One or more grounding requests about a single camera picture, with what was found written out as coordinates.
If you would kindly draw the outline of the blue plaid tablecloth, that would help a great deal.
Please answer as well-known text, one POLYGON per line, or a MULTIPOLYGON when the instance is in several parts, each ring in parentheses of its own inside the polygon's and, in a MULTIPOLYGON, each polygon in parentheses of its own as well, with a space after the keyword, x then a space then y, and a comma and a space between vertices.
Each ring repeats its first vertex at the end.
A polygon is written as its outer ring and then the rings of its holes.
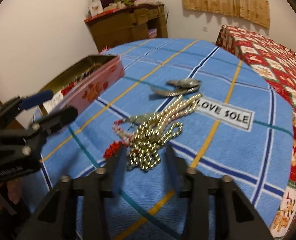
POLYGON ((104 166, 104 152, 120 140, 116 128, 137 130, 134 118, 160 113, 173 103, 152 87, 167 81, 199 80, 203 94, 192 113, 168 123, 163 137, 188 165, 203 174, 231 176, 254 205, 273 237, 282 237, 295 214, 289 188, 294 140, 292 107, 234 55, 205 41, 159 38, 123 44, 118 55, 125 75, 109 86, 91 85, 83 94, 89 106, 42 151, 42 169, 23 184, 31 211, 64 174, 75 179, 104 166))

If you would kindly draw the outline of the white printed box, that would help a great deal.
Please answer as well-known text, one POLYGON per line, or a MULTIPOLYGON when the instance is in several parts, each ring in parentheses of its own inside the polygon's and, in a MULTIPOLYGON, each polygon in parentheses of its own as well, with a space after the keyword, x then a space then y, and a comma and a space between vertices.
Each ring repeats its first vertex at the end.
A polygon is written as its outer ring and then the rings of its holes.
POLYGON ((90 15, 96 16, 104 12, 101 0, 87 0, 90 15))

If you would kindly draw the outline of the silver wristwatch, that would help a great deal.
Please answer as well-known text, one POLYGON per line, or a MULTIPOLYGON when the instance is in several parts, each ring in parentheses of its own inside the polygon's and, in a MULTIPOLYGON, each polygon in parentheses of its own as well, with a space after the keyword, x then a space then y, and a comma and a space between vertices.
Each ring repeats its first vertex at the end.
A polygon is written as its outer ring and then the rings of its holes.
POLYGON ((151 91, 163 97, 174 97, 179 95, 186 95, 186 94, 191 94, 198 91, 201 86, 201 81, 193 78, 186 78, 181 80, 168 80, 166 84, 174 87, 175 89, 164 90, 164 89, 158 89, 156 87, 151 87, 151 91))

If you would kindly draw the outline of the brown wooden cabinet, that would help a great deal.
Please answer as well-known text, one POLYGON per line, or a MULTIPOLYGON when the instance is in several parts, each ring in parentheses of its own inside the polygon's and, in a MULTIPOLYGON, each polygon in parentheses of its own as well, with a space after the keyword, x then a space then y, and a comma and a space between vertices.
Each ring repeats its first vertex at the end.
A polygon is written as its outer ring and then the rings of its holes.
POLYGON ((98 51, 149 38, 167 38, 164 4, 144 4, 103 12, 84 20, 98 51))

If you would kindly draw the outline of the bed with red quilt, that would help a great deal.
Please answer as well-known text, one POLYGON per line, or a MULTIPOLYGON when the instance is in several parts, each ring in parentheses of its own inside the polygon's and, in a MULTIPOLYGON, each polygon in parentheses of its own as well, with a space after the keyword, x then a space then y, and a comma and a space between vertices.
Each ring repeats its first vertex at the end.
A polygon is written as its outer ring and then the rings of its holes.
POLYGON ((270 231, 275 239, 296 239, 296 52, 259 33, 226 24, 216 45, 247 63, 293 108, 289 182, 270 231))

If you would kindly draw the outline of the pink metal tin box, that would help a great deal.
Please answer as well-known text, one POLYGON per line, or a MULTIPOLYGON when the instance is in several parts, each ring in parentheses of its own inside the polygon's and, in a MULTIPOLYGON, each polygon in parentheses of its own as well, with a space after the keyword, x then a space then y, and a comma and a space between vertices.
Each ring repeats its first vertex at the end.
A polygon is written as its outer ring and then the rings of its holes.
POLYGON ((118 55, 89 55, 47 83, 41 91, 51 90, 52 99, 38 106, 42 116, 73 106, 81 114, 104 91, 124 77, 118 55))

